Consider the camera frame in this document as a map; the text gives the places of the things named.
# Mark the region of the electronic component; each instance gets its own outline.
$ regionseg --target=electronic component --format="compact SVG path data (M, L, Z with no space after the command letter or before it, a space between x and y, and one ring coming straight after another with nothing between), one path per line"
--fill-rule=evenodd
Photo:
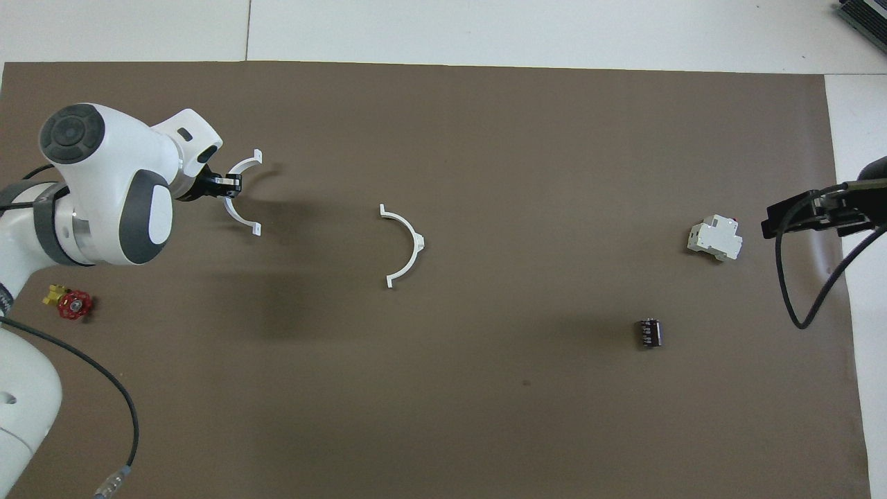
M640 342L647 348L663 345L663 326L656 319L640 321Z
M712 215L690 229L687 248L705 251L722 262L736 260L742 249L742 237L736 235L739 223L733 218Z

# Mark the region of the black cable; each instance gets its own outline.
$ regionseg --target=black cable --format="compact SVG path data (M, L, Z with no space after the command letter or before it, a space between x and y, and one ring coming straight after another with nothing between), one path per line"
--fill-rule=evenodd
M0 211L22 210L24 208L34 208L34 204L32 202L12 202L0 205Z
M28 173L27 175L25 175L25 176L22 177L21 179L22 179L22 180L28 180L29 178L33 177L33 176L36 175L37 173L40 173L41 171L45 171L45 170L48 170L48 169L50 169L50 168L54 168L54 167L55 167L54 164L45 164L45 165L43 165L43 166L41 166L41 167L39 167L39 168L34 168L33 170L30 171L30 173Z
M808 202L813 201L814 199L823 196L824 194L833 193L835 191L840 191L847 188L847 184L838 184L836 186L827 187L820 191L816 191L808 196L806 196L803 200L797 202L794 206L791 207L789 211L786 212L785 216L782 217L782 221L779 224L779 228L776 231L776 274L779 277L779 285L780 291L782 292L782 301L785 303L786 309L789 311L789 317L791 318L792 323L798 329L807 329L808 326L813 322L813 319L816 317L816 313L820 310L822 306L822 302L825 301L826 296L829 291L837 282L838 278L841 277L841 274L844 273L844 270L853 262L862 253L862 251L867 248L872 242L879 237L881 237L885 232L887 232L887 224L882 226L878 226L873 233L871 233L866 239L862 240L860 244L853 248L853 250L841 260L841 263L835 268L835 271L828 277L826 283L822 285L820 289L820 293L816 296L816 299L813 300L813 305L810 307L810 311L807 313L804 321L801 322L797 319L797 315L795 314L795 309L791 305L791 299L789 298L789 289L785 283L785 272L782 268L782 236L785 235L786 230L789 227L789 221L801 210L801 208L807 204Z
M83 353L80 350L77 350L72 345L69 345L56 337L51 337L50 335L48 335L42 331L31 328L30 326L22 324L21 322L14 321L14 320L9 319L8 317L4 317L2 315L0 315L0 322L2 322L3 324L6 324L8 326L12 326L20 331L24 331L28 334L34 335L42 340L46 340L54 345L60 346L60 347L64 348L65 350L68 350L69 352L73 353L77 357L80 357L80 359L83 360L84 362L86 362L87 364L91 365L98 372L102 373L102 375L104 375L106 378L108 378L108 381L110 381L112 384L114 384L114 386L117 388L117 390L119 390L120 393L123 395L123 398L126 399L126 405L129 406L130 416L132 416L132 448L130 449L130 457L126 460L126 465L131 466L133 460L136 459L136 449L138 449L138 417L136 416L136 406L132 403L132 398L130 397L130 393L126 391L126 388L123 387L123 384L120 381L118 381L117 378L114 377L114 375L111 374L110 371L103 368L101 364L94 361L86 353Z

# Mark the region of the white circuit breaker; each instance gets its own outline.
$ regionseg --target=white circuit breaker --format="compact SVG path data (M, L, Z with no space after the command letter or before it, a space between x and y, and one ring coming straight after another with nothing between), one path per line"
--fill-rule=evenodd
M687 247L710 253L722 262L736 260L742 248L742 237L736 235L738 228L736 220L712 215L690 229Z

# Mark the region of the white plastic clip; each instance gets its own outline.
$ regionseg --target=white plastic clip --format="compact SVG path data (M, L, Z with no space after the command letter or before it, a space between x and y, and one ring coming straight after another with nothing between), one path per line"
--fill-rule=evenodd
M412 225L410 225L410 222L406 221L406 218L403 218L396 213L385 211L384 204L379 205L379 214L382 215L383 218L393 218L401 224L404 224L406 228L410 230L410 234L412 234L412 255L410 256L410 261L406 262L404 268L398 270L393 274L385 276L385 280L388 281L389 288L394 288L394 279L397 279L398 277L404 275L408 270L410 270L412 265L416 263L416 257L419 255L419 252L425 249L425 236L417 233L416 230L412 228Z
M257 164L262 164L262 151L260 151L259 149L253 149L253 157L235 164L234 168L231 168L231 171L229 171L228 173L243 173L244 170L256 166ZM237 210L234 209L234 203L232 202L233 200L231 198L223 198L223 201L224 208L228 211L229 215L231 215L241 224L253 227L253 235L262 235L262 224L258 222L250 222L249 220L241 217L237 213Z

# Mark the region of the cable connector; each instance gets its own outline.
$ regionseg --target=cable connector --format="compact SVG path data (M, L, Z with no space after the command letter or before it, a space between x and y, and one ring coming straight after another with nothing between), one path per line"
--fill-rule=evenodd
M96 494L92 497L92 499L109 499L114 493L117 492L117 489L123 485L123 479L126 478L127 475L130 474L130 467L126 464L123 467L115 471L110 477L105 480L101 486L96 489Z

